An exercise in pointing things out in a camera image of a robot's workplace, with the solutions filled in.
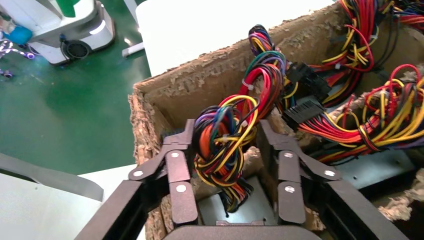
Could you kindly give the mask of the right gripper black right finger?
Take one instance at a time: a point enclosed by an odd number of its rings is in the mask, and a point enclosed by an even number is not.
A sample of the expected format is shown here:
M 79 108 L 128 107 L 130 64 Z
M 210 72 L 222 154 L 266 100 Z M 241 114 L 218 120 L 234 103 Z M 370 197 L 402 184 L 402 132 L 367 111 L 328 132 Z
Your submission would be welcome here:
M 268 120 L 260 120 L 257 147 L 265 169 L 277 181 L 277 216 L 279 224 L 302 225 L 306 221 L 301 172 L 312 180 L 337 181 L 341 174 L 301 149 L 291 136 L 275 132 Z

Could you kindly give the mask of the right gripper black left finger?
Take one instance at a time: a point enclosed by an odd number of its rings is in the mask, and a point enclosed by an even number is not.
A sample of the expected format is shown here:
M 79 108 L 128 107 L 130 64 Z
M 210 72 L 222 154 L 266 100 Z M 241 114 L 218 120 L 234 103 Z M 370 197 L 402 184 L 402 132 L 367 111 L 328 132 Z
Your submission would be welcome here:
M 190 183 L 193 165 L 192 137 L 194 119 L 186 121 L 182 132 L 163 139 L 159 153 L 131 170 L 128 178 L 141 183 L 142 207 L 146 213 L 158 207 L 169 195 L 174 227 L 196 225 L 198 210 Z

